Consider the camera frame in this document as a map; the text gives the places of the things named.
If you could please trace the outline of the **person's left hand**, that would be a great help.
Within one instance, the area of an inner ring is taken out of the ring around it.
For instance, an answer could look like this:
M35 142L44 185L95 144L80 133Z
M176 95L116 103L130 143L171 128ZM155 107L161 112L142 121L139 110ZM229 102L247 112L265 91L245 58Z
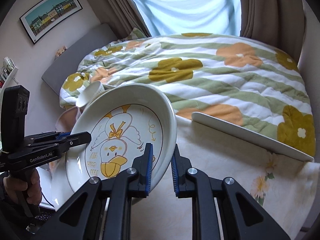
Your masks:
M38 206L42 200L42 191L40 185L40 176L37 170L34 170L31 174L31 185L17 178L13 178L11 175L3 178L4 189L8 196L15 203L18 203L16 192L27 191L27 202L29 204Z

